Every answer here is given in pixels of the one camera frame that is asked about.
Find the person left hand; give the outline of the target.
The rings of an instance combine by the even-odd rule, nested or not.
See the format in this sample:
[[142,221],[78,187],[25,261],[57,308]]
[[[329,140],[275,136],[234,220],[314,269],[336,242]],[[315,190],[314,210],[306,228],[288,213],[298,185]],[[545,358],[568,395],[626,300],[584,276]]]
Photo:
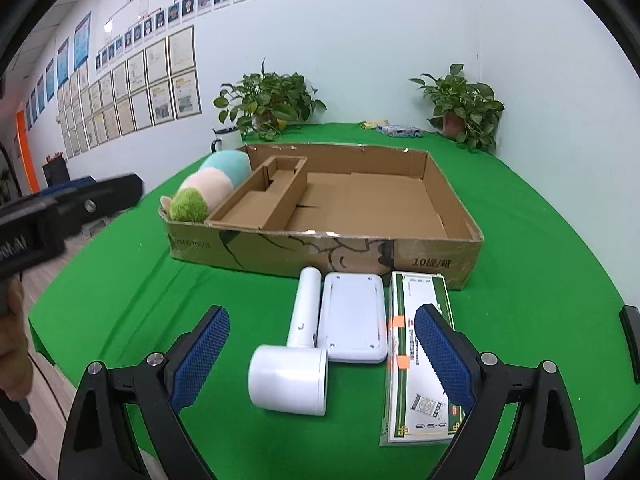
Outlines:
[[12,401],[26,399],[34,379],[23,304],[23,285],[14,278],[8,289],[9,313],[1,319],[0,337],[0,387]]

